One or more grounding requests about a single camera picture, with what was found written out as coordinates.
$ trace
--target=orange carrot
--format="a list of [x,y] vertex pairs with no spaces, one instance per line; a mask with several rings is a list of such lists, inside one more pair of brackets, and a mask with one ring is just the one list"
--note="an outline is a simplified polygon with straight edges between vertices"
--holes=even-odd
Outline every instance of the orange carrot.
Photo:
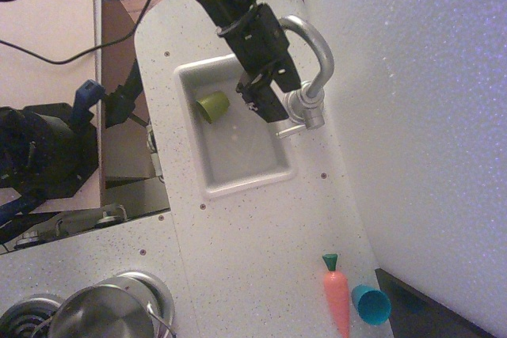
[[324,278],[327,303],[331,316],[338,327],[342,338],[349,338],[350,332],[350,307],[349,285],[345,275],[336,270],[338,255],[330,253],[322,257],[326,262],[329,272]]

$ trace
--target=metal pot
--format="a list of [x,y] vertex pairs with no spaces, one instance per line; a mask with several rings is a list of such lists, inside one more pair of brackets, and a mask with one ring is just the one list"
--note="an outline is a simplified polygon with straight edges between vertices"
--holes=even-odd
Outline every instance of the metal pot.
[[68,298],[52,318],[48,338],[156,338],[170,326],[142,282],[113,277]]

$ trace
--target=blue cup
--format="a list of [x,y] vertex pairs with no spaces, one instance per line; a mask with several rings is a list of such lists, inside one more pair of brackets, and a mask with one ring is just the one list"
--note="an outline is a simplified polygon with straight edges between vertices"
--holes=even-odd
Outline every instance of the blue cup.
[[352,290],[352,302],[359,317],[370,325],[381,325],[391,315],[391,301],[387,294],[368,285]]

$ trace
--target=sink basin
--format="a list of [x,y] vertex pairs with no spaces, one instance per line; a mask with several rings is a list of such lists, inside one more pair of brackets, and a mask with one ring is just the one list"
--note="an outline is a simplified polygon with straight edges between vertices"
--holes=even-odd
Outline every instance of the sink basin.
[[[234,55],[179,66],[174,81],[189,133],[193,158],[206,196],[216,197],[295,176],[289,142],[250,111],[235,91],[242,67]],[[209,124],[196,99],[223,91],[231,103]]]

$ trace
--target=faucet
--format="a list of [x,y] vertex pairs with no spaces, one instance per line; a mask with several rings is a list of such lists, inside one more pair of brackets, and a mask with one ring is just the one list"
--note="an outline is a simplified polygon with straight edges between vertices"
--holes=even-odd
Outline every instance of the faucet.
[[313,81],[304,81],[301,83],[301,89],[284,95],[282,104],[287,110],[289,119],[294,123],[294,126],[276,133],[278,138],[285,138],[305,128],[314,130],[324,125],[323,88],[333,75],[334,58],[330,46],[313,25],[293,15],[282,17],[279,22],[284,30],[295,32],[307,42],[320,65],[320,71]]

